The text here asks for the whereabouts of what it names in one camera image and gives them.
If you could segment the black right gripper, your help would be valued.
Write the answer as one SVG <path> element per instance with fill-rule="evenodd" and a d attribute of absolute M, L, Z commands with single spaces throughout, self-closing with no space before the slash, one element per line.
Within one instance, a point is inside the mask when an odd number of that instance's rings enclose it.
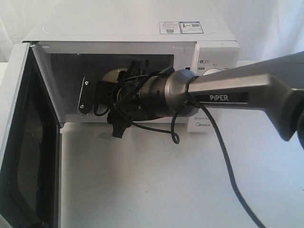
<path fill-rule="evenodd" d="M 146 121 L 151 117 L 143 110 L 139 91 L 150 79 L 145 75 L 149 60 L 133 60 L 126 70 L 118 75 L 118 82 L 99 81 L 96 89 L 96 116 L 107 115 L 112 125 L 112 136 L 122 138 L 124 131 L 134 121 Z"/>

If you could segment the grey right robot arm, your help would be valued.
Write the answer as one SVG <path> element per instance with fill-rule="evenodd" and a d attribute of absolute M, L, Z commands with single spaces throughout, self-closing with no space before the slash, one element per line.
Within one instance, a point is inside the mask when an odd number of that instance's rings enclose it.
<path fill-rule="evenodd" d="M 198 108 L 264 111 L 280 137 L 304 141 L 303 52 L 198 76 L 173 67 L 147 73 L 132 62 L 116 82 L 98 81 L 95 104 L 109 109 L 115 137 L 132 122 L 186 117 Z"/>

